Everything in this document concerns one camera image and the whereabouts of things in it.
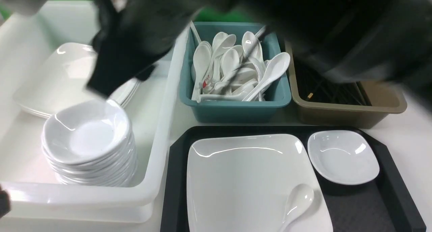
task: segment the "white plate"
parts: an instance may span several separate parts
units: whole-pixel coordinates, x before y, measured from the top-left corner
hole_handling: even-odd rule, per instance
[[[94,99],[94,94],[86,91],[85,85],[93,72],[96,56],[91,46],[63,44],[15,92],[15,102],[23,111],[46,118],[70,106]],[[129,80],[110,98],[122,104],[137,82],[136,79]]]
[[[191,232],[270,232],[282,225],[291,190],[305,183],[315,201],[290,232],[332,232],[321,188],[301,141],[292,135],[215,138],[189,151]]]
[[[318,173],[338,184],[364,184],[375,179],[380,170],[367,141],[352,131],[314,133],[307,141],[307,150]]]
[[[129,140],[131,121],[115,101],[91,100],[45,122],[42,138],[57,163],[82,164],[117,152]]]

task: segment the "white spoon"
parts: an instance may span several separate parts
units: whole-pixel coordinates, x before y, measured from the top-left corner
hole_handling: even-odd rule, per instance
[[[257,84],[258,84],[258,81],[254,80],[254,79],[252,79],[250,81],[247,81],[242,86],[240,86],[238,89],[236,89],[235,91],[233,91],[233,95],[236,95],[236,94],[238,94],[240,92],[244,92],[245,90],[250,89],[251,86],[255,87]]]
[[[216,50],[213,51],[212,58],[210,60],[209,68],[207,69],[206,74],[204,75],[203,82],[202,82],[202,89],[203,92],[210,92],[212,89],[211,86],[211,80],[213,78],[213,64],[217,57],[222,56],[228,49],[232,48],[234,44],[236,43],[236,35],[229,35],[225,40],[222,41],[222,43],[217,47]]]
[[[212,94],[220,94],[220,91],[228,86],[230,82],[228,81],[224,81],[224,82],[217,82],[215,83],[215,86],[213,88],[213,93]],[[258,81],[256,79],[251,79],[247,82],[245,82],[244,84],[241,83],[232,83],[232,87],[235,87],[236,90],[234,92],[232,92],[232,94],[236,94],[238,92],[242,92],[248,85],[252,85],[253,87],[255,87],[258,84]]]
[[[251,91],[243,101],[249,102],[254,100],[256,95],[258,95],[262,90],[267,88],[271,83],[280,78],[288,69],[291,57],[286,52],[281,52],[276,55],[272,60],[270,60],[267,65],[267,69],[264,73],[263,79],[258,83],[258,85]]]
[[[233,71],[223,77],[222,82],[228,82],[235,75],[234,82],[244,84],[251,79],[258,79],[257,71],[253,68],[241,68],[237,74]]]
[[[207,71],[207,68],[210,64],[210,59],[212,55],[212,49],[210,44],[206,41],[202,41],[196,47],[195,52],[193,53],[193,71],[191,71],[191,76],[193,81],[196,80],[196,71],[199,71],[198,82],[204,78],[204,74]]]
[[[290,223],[306,212],[314,201],[313,189],[306,184],[297,185],[287,198],[283,223],[279,232],[284,232]]]
[[[230,48],[226,51],[221,58],[222,73],[224,76],[233,72],[237,66],[240,64],[239,53],[234,49]]]
[[[217,33],[213,37],[213,42],[212,42],[213,51],[215,51],[218,48],[218,46],[220,46],[220,44],[223,42],[223,40],[225,40],[225,38],[227,38],[227,37],[228,37],[228,34],[226,34],[225,32]]]
[[[232,49],[234,49],[234,50],[237,51],[237,53],[239,54],[240,62],[242,62],[242,60],[243,60],[243,53],[244,53],[242,45],[235,45],[235,46],[232,47]]]
[[[226,34],[225,32],[217,33],[213,38],[213,43],[212,43],[213,51],[215,51],[221,45],[223,40],[225,40],[227,37],[228,34]],[[213,66],[213,78],[212,78],[213,83],[220,81],[220,76],[221,76],[220,67],[221,67],[220,58],[216,57]]]
[[[243,89],[241,92],[237,92],[236,94],[232,95],[214,95],[214,94],[202,94],[199,95],[197,102],[200,103],[204,100],[215,100],[215,101],[242,101],[242,99],[253,90],[252,85],[248,85],[247,88]]]
[[[258,82],[260,82],[263,79],[264,73],[266,72],[266,67],[264,66],[263,62],[260,62],[258,59],[254,57],[250,57],[249,61],[253,64],[256,73],[258,74]],[[263,101],[263,92],[260,92],[258,95],[258,101]]]
[[[208,42],[206,43],[206,41],[202,41],[193,53],[193,69],[191,70],[191,72],[195,72],[195,78],[193,78],[192,73],[192,78],[195,81],[191,97],[191,100],[193,101],[196,101],[201,92],[199,82],[204,78],[204,75],[210,66],[212,51],[209,45]]]
[[[245,32],[242,38],[242,47],[244,54],[247,54],[250,52],[251,48],[255,46],[255,43],[258,41],[258,38],[252,33],[252,32]],[[261,46],[261,43],[259,43],[257,46],[252,50],[251,57],[255,57],[256,59],[260,60],[261,62],[264,62],[263,60],[263,48]]]

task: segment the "white table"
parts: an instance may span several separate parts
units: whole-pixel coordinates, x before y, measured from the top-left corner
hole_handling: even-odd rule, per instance
[[[400,115],[389,115],[368,134],[386,144],[418,207],[428,231],[432,231],[432,115],[412,98],[406,97],[408,109]],[[294,103],[275,120],[283,124],[299,124]],[[197,126],[191,109],[177,101],[171,140],[175,141],[188,128]],[[153,216],[143,224],[96,223],[59,220],[24,220],[4,218],[0,220],[0,232],[159,232],[162,216],[165,175],[159,195],[155,200]]]

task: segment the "white bowl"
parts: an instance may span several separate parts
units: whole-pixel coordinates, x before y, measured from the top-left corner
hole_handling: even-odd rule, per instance
[[[59,163],[54,163],[48,160],[48,164],[51,168],[66,177],[70,178],[92,178],[92,177],[100,177],[105,174],[109,174],[111,171],[118,169],[122,166],[128,158],[136,153],[135,142],[131,140],[128,144],[128,147],[125,148],[124,151],[119,152],[118,159],[111,160],[110,163],[104,163],[103,165],[96,164],[94,166],[88,166],[85,169],[82,167],[76,168],[76,166],[66,166]]]
[[[307,150],[318,173],[334,183],[364,184],[380,171],[372,148],[364,137],[352,131],[314,133],[309,137]]]
[[[131,123],[115,101],[91,100],[52,115],[42,137],[57,163],[82,164],[114,152],[128,141]]]

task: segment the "square white plate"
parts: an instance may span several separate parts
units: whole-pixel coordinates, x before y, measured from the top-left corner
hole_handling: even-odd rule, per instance
[[[13,98],[23,111],[47,118],[70,106],[94,99],[85,90],[93,72],[96,52],[91,46],[65,43],[36,68]],[[132,79],[120,86],[110,98],[122,104],[137,85]]]
[[[332,232],[321,188],[297,137],[274,134],[196,141],[187,170],[190,231],[278,231],[287,197],[301,183],[313,188],[315,201],[286,231]]]

